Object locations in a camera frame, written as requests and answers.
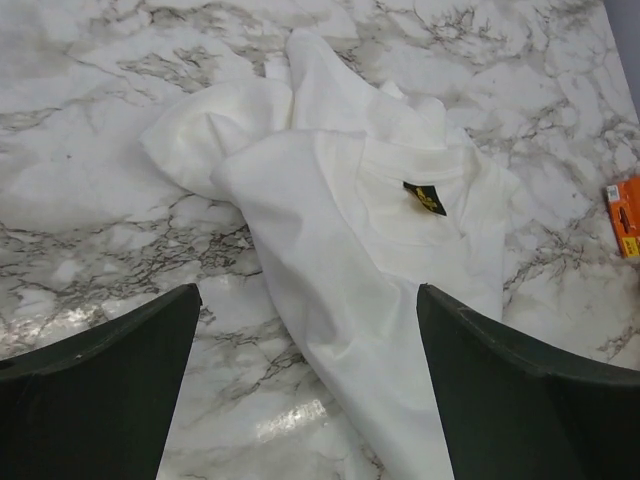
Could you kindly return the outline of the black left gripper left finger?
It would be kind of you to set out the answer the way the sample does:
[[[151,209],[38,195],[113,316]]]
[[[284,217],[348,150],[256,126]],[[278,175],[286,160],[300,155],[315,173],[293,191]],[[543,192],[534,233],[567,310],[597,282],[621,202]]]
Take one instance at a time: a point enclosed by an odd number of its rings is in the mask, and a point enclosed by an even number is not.
[[[202,300],[181,285],[1,363],[4,479],[153,479]]]

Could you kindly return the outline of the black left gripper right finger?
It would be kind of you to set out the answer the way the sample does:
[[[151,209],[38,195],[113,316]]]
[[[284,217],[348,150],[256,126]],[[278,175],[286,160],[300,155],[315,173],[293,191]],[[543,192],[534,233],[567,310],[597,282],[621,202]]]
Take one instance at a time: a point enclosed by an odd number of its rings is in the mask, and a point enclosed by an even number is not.
[[[494,321],[433,285],[417,316],[457,479],[636,479],[639,373]]]

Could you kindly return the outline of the white t-shirt with flower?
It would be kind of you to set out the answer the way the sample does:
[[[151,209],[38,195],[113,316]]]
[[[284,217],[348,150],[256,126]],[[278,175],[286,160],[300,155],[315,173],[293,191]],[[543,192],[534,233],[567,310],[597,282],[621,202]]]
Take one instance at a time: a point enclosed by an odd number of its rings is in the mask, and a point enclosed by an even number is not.
[[[439,100],[369,85],[306,30],[285,50],[262,77],[184,98],[142,146],[240,210],[278,315],[390,476],[450,479],[417,293],[501,318],[517,179]]]

